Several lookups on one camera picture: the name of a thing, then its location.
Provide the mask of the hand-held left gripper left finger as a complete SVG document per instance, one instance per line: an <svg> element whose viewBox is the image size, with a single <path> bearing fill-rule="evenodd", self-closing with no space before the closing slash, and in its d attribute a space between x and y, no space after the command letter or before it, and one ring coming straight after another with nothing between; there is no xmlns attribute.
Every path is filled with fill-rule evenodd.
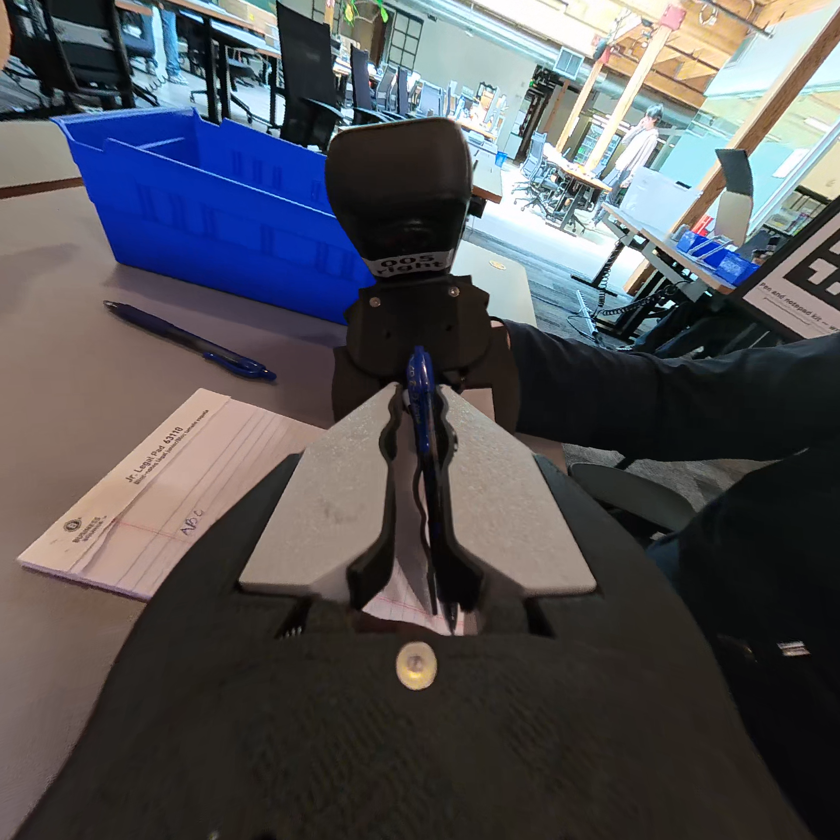
<svg viewBox="0 0 840 840"><path fill-rule="evenodd" d="M305 449L239 576L244 590L354 610L380 593L395 555L402 417L391 383Z"/></svg>

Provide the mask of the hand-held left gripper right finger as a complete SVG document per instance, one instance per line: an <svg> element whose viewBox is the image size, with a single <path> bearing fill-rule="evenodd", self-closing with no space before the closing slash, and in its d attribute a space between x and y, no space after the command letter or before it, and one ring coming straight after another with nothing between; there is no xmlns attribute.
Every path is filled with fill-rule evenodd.
<svg viewBox="0 0 840 840"><path fill-rule="evenodd" d="M492 597L585 595L593 572L531 449L448 385L438 388L448 437L442 470L444 598L465 611Z"/></svg>

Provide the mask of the blue clear-barrel gel pen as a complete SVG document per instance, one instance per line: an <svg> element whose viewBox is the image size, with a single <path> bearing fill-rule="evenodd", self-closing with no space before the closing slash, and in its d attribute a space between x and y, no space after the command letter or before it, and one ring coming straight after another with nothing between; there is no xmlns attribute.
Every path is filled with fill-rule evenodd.
<svg viewBox="0 0 840 840"><path fill-rule="evenodd" d="M432 358L416 345L406 365L406 400L413 420L416 468L413 498L421 518L420 539L427 558L427 588L433 614L441 613L448 631L456 634L459 604L448 598L443 579L454 550L448 542L448 443L441 419L443 405L438 395Z"/></svg>

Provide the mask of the white lined legal pad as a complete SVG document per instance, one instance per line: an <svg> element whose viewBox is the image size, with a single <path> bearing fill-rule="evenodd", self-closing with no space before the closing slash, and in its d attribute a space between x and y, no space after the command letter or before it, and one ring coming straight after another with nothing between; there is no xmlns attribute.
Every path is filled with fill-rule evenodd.
<svg viewBox="0 0 840 840"><path fill-rule="evenodd" d="M233 586L258 594L244 590L239 576L301 455L326 432L200 389L18 561L148 602L192 553L201 567L230 562ZM438 633L445 626L411 592L396 545L390 580L355 611Z"/></svg>

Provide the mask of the person's right forearm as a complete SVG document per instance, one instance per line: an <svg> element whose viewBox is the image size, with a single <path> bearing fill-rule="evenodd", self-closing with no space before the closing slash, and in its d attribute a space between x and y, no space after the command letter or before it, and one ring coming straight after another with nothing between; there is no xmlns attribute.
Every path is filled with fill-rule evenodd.
<svg viewBox="0 0 840 840"><path fill-rule="evenodd" d="M839 338L660 360L505 327L517 430L635 459L784 459L838 435Z"/></svg>

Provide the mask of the wood edged desk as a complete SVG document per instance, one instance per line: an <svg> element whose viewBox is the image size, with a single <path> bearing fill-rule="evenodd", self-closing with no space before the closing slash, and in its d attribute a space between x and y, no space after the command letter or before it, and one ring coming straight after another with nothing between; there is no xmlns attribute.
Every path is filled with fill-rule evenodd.
<svg viewBox="0 0 840 840"><path fill-rule="evenodd" d="M472 165L472 196L486 203L500 204L503 186L501 168L496 165L496 156L478 151Z"/></svg>

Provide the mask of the wooden top desk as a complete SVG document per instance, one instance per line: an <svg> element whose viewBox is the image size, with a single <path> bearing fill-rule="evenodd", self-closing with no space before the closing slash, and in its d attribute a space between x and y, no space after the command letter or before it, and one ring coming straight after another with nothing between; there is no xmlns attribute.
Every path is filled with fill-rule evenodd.
<svg viewBox="0 0 840 840"><path fill-rule="evenodd" d="M601 195L609 192L611 187L577 164L563 164L561 169L566 175L568 188L560 207L560 230L565 232L571 229L573 232L578 224L578 209L590 204L594 207Z"/></svg>
<svg viewBox="0 0 840 840"><path fill-rule="evenodd" d="M622 209L612 206L605 225L615 234L616 245L595 283L605 282L607 270L626 249L637 250L650 271L630 303L617 311L603 308L596 317L595 323L612 337L629 341L641 334L645 321L663 316L672 307L707 294L728 296L735 291L734 286L680 252L669 234L645 227Z"/></svg>

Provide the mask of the black office chair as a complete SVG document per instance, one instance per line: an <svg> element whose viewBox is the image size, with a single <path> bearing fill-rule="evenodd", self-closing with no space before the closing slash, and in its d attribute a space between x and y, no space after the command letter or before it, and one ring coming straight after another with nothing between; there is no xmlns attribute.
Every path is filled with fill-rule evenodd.
<svg viewBox="0 0 840 840"><path fill-rule="evenodd" d="M353 126L390 123L394 118L377 110L371 91L371 79L368 68L369 54L356 48L350 49L350 66L353 100Z"/></svg>
<svg viewBox="0 0 840 840"><path fill-rule="evenodd" d="M285 111L283 140L327 153L342 115L329 28L276 3Z"/></svg>
<svg viewBox="0 0 840 840"><path fill-rule="evenodd" d="M2 111L2 121L41 120L82 112L91 101L103 110L133 109L135 95L152 106L157 97L136 86L115 2L6 1L11 54L38 82L42 103Z"/></svg>

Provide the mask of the grey mesh office chair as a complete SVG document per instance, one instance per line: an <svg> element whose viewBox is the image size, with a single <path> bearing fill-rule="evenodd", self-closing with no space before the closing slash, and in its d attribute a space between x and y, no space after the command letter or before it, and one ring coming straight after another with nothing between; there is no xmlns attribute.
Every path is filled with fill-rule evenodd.
<svg viewBox="0 0 840 840"><path fill-rule="evenodd" d="M526 159L519 170L521 180L511 190L513 204L524 203L520 206L523 213L533 205L540 205L544 193L543 185L546 180L550 180L553 172L553 165L547 162L544 156L547 138L547 133L535 132L532 135Z"/></svg>

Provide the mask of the blue plastic bin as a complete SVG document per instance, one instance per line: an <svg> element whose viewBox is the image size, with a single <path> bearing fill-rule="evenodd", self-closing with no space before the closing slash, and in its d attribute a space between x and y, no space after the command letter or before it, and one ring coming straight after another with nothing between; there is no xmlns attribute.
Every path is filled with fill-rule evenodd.
<svg viewBox="0 0 840 840"><path fill-rule="evenodd" d="M339 324L374 284L333 214L324 154L191 108L51 121L120 264Z"/></svg>

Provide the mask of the dark blue retractable pen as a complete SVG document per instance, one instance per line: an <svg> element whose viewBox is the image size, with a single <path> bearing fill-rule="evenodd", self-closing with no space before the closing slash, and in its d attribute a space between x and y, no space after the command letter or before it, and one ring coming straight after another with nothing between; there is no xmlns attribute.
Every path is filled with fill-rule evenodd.
<svg viewBox="0 0 840 840"><path fill-rule="evenodd" d="M276 373L270 371L260 362L185 331L151 313L123 302L103 301L102 304L106 310L118 319L200 354L205 361L217 364L234 375L261 382L274 382L277 379Z"/></svg>

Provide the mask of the white box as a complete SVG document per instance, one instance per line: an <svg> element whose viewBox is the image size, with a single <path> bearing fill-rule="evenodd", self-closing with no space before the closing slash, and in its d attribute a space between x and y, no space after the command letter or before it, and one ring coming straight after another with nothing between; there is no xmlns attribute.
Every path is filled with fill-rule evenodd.
<svg viewBox="0 0 840 840"><path fill-rule="evenodd" d="M619 205L623 214L647 229L670 232L700 197L700 190L678 184L659 171L639 168Z"/></svg>

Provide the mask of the person's dark clothed body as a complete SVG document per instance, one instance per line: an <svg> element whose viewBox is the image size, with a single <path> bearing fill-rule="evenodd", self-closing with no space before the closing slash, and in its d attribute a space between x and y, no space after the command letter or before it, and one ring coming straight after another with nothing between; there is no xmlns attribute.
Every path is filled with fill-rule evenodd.
<svg viewBox="0 0 840 840"><path fill-rule="evenodd" d="M839 835L838 503L838 448L812 447L747 474L647 550L817 838Z"/></svg>

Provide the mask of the open cardboard box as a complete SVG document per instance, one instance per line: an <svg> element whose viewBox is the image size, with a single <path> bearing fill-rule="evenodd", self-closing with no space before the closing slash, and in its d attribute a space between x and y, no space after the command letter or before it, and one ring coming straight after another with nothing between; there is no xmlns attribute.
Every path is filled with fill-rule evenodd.
<svg viewBox="0 0 840 840"><path fill-rule="evenodd" d="M740 248L744 245L753 211L753 174L745 150L717 149L725 185L718 198L713 234Z"/></svg>

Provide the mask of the framed marker sign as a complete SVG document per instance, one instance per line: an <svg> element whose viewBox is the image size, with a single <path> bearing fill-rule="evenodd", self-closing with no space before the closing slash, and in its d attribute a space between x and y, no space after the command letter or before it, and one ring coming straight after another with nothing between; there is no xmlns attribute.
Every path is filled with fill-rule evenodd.
<svg viewBox="0 0 840 840"><path fill-rule="evenodd" d="M738 289L739 306L790 340L839 333L839 200Z"/></svg>

